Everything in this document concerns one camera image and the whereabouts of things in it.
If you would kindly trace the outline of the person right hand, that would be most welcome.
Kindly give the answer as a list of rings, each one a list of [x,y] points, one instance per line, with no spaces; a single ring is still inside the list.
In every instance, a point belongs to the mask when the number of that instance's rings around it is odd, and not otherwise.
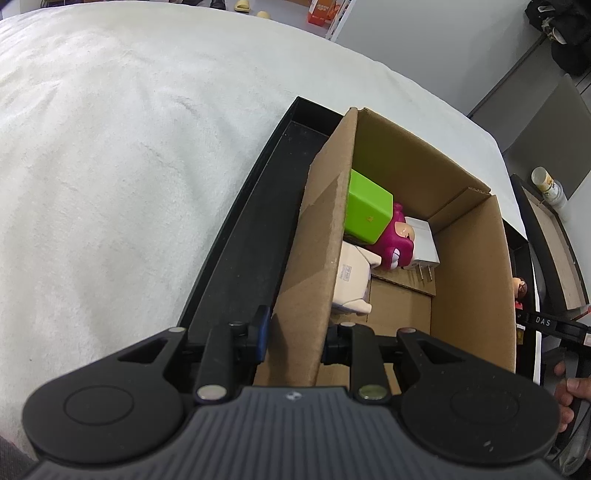
[[[558,401],[560,408],[559,432],[564,432],[574,421],[575,412],[572,408],[575,399],[589,401],[591,397],[591,379],[590,378],[567,378],[566,364],[559,362],[554,367],[554,374],[562,377],[558,383],[554,396]]]

